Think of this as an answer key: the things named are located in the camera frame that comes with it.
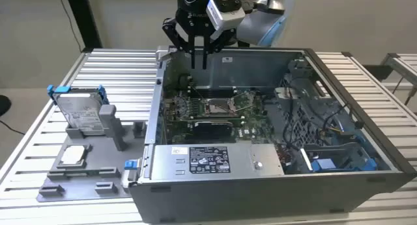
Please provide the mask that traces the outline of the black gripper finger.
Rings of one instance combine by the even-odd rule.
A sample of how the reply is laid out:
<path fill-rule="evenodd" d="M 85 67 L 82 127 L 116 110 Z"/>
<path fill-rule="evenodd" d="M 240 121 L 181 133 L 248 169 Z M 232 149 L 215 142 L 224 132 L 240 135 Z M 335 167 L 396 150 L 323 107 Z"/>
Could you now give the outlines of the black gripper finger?
<path fill-rule="evenodd" d="M 207 58 L 208 54 L 220 52 L 228 43 L 229 39 L 235 35 L 235 30 L 225 30 L 220 33 L 219 37 L 211 41 L 209 34 L 204 33 L 203 35 L 203 69 L 207 68 Z"/>
<path fill-rule="evenodd" d="M 177 24 L 187 34 L 187 41 L 176 31 Z M 176 49 L 189 54 L 192 69 L 195 68 L 195 26 L 196 24 L 192 20 L 180 20 L 180 22 L 177 22 L 175 18 L 165 18 L 161 24 L 161 30 L 165 33 Z"/>

